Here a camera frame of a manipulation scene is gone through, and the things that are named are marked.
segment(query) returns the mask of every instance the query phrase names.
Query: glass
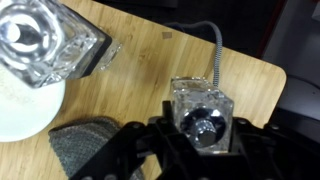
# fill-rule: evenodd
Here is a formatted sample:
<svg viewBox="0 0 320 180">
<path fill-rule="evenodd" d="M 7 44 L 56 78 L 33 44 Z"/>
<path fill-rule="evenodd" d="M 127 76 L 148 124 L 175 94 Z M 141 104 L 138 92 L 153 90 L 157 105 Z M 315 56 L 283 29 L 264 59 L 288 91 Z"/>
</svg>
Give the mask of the glass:
<svg viewBox="0 0 320 180">
<path fill-rule="evenodd" d="M 56 0 L 0 1 L 0 62 L 31 87 L 103 69 L 120 47 Z"/>
<path fill-rule="evenodd" d="M 199 152 L 228 151 L 233 101 L 204 78 L 174 78 L 171 85 L 177 128 Z"/>
</svg>

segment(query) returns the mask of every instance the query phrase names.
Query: wooden table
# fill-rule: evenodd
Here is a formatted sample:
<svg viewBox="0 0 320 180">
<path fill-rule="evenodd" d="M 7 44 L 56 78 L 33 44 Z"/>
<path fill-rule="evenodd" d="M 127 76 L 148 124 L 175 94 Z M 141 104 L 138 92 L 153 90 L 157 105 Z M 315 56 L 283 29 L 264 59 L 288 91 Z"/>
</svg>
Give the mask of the wooden table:
<svg viewBox="0 0 320 180">
<path fill-rule="evenodd" d="M 111 67 L 80 80 L 67 81 L 63 105 L 41 133 L 23 141 L 0 143 L 0 179 L 66 179 L 48 142 L 48 130 L 78 118 L 110 116 L 121 124 L 146 122 L 161 115 L 169 100 L 170 78 L 200 76 L 212 80 L 214 44 L 177 32 L 90 0 L 63 0 L 123 48 Z M 235 102 L 234 116 L 262 127 L 278 101 L 286 81 L 282 69 L 223 49 L 220 89 Z M 154 157 L 143 169 L 154 179 Z"/>
</svg>

